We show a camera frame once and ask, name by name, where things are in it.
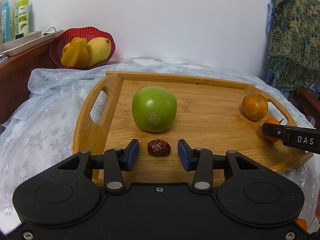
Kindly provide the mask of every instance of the bamboo tray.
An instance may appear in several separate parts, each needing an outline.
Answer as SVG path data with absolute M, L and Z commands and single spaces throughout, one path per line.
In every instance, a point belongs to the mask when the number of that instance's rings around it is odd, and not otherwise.
M 177 115 L 166 131 L 149 133 L 139 129 L 132 117 L 132 98 L 146 86 L 160 86 L 177 98 Z M 108 102 L 99 124 L 90 117 L 90 111 L 100 93 L 108 95 Z M 124 180 L 132 182 L 191 182 L 194 172 L 184 171 L 177 152 L 179 139 L 190 147 L 210 149 L 224 155 L 237 150 L 276 172 L 284 172 L 312 157 L 312 153 L 283 146 L 281 141 L 271 144 L 263 138 L 261 126 L 270 113 L 259 121 L 247 119 L 241 111 L 246 94 L 263 95 L 286 117 L 288 125 L 297 126 L 288 111 L 273 97 L 253 84 L 213 78 L 161 73 L 111 72 L 89 93 L 76 124 L 73 153 L 89 150 L 92 155 L 103 154 L 115 147 L 125 148 L 131 139 L 139 140 L 139 156 L 133 171 L 123 172 Z M 171 145 L 168 157 L 153 157 L 147 144 L 162 139 Z M 223 171 L 214 171 L 214 185 L 224 181 Z M 103 171 L 94 171 L 93 181 L 103 183 Z

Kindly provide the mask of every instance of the green patterned fabric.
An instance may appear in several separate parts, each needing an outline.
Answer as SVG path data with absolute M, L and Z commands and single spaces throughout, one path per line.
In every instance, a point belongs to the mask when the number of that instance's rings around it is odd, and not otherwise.
M 319 0 L 272 0 L 274 14 L 264 69 L 287 90 L 320 81 Z

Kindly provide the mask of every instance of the red bowl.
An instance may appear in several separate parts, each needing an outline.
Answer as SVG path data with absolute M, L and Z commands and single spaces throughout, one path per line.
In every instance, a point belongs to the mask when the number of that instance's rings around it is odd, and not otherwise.
M 101 61 L 87 68 L 75 68 L 75 67 L 63 66 L 60 61 L 62 57 L 62 50 L 64 46 L 69 42 L 71 42 L 72 39 L 75 37 L 86 38 L 87 42 L 97 37 L 107 38 L 111 42 L 111 51 L 110 51 L 109 57 L 106 60 Z M 113 53 L 115 52 L 115 49 L 116 49 L 116 45 L 110 33 L 100 31 L 95 27 L 85 27 L 85 28 L 68 29 L 60 36 L 53 39 L 50 45 L 49 54 L 52 61 L 57 65 L 58 68 L 88 70 L 88 69 L 104 66 L 111 59 Z

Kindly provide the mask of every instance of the bottle cap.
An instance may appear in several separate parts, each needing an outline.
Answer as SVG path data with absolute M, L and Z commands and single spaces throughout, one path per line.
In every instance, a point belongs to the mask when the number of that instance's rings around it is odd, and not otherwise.
M 8 0 L 4 0 L 3 7 L 7 7 L 7 6 L 9 6 L 9 1 Z

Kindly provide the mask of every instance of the red date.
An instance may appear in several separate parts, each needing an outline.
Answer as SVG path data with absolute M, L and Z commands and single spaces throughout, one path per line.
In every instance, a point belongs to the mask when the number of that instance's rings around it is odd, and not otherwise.
M 163 140 L 152 140 L 148 143 L 148 153 L 154 157 L 166 157 L 170 154 L 170 144 Z

